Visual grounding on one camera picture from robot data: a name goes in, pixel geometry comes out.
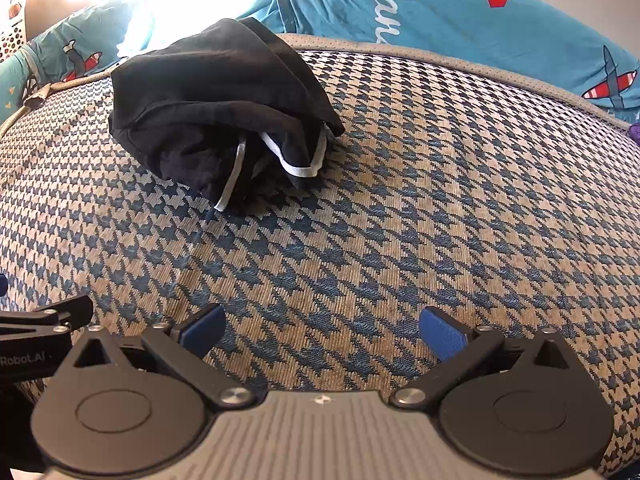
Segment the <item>black garment with white stripes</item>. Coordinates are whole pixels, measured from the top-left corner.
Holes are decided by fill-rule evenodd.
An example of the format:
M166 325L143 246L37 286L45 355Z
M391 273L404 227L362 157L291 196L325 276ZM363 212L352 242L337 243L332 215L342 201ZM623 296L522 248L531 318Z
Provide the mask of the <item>black garment with white stripes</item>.
M225 211L270 162L300 188L345 128L314 73L254 18L225 18L112 73L112 137Z

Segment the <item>purple floral cloth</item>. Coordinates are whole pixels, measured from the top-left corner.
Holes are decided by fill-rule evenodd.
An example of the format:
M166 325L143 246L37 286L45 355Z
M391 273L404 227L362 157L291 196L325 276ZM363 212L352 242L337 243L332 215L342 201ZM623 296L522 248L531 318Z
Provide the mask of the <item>purple floral cloth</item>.
M628 136L640 145L640 122L636 122L629 127Z

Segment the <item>white perforated laundry basket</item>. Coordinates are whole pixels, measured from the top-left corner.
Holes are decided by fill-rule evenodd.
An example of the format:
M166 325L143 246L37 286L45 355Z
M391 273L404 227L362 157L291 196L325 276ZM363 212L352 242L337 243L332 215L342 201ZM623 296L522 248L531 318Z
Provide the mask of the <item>white perforated laundry basket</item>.
M3 63L26 44L24 4L10 0L1 8L0 62Z

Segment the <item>houndstooth blue beige mattress cover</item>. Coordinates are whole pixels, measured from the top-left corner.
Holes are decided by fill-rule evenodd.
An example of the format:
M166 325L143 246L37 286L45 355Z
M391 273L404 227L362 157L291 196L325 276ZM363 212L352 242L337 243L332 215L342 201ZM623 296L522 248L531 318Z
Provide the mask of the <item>houndstooth blue beige mattress cover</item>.
M135 335L210 302L209 361L252 386L390 392L430 368L427 306L512 336L550 326L614 411L606 474L639 457L639 148L575 99L429 55L297 49L345 126L318 180L262 172L237 214L143 169L100 79L1 138L8 310L76 295Z

